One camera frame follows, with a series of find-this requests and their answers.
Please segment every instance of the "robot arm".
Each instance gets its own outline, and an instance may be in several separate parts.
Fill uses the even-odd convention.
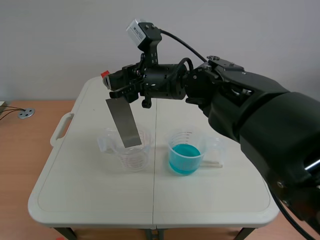
[[[150,108],[151,98],[187,95],[215,131],[240,144],[272,195],[320,234],[320,102],[217,56],[195,69],[189,58],[159,64],[157,45],[168,33],[141,20],[127,32],[143,53],[140,62],[103,78],[110,97],[131,103],[140,94]]]

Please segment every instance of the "wooden table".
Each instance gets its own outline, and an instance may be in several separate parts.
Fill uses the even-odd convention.
[[[13,112],[0,121],[0,240],[58,239],[53,229],[35,223],[28,214],[28,198],[48,159],[50,137],[60,118],[68,113],[74,101],[14,101],[11,106],[35,108],[34,116],[19,119]],[[316,239],[320,237],[308,227]],[[166,240],[231,240],[239,228],[169,229]],[[80,240],[144,240],[138,229],[76,229]],[[279,214],[266,227],[255,230],[248,240],[302,240],[303,238]]]

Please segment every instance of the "empty measuring cup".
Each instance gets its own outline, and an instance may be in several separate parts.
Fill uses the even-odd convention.
[[[97,138],[100,151],[116,154],[122,166],[133,172],[144,169],[149,160],[149,151],[152,143],[148,129],[137,124],[141,145],[125,148],[117,130],[106,128]]]
[[[205,155],[210,162],[207,166],[221,168],[225,155],[224,143],[219,138],[208,137],[193,126],[171,131],[167,139],[169,164],[180,174],[195,172]]]

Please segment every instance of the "measuring cup with blue liquid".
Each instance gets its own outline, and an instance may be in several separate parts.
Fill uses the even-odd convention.
[[[206,155],[210,166],[221,168],[225,156],[224,143],[220,138],[208,137],[193,126],[171,132],[167,140],[169,165],[183,175],[195,172]]]

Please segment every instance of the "metal strip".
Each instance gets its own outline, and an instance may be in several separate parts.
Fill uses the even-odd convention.
[[[130,104],[123,98],[106,99],[116,129],[125,148],[141,145],[137,125]]]

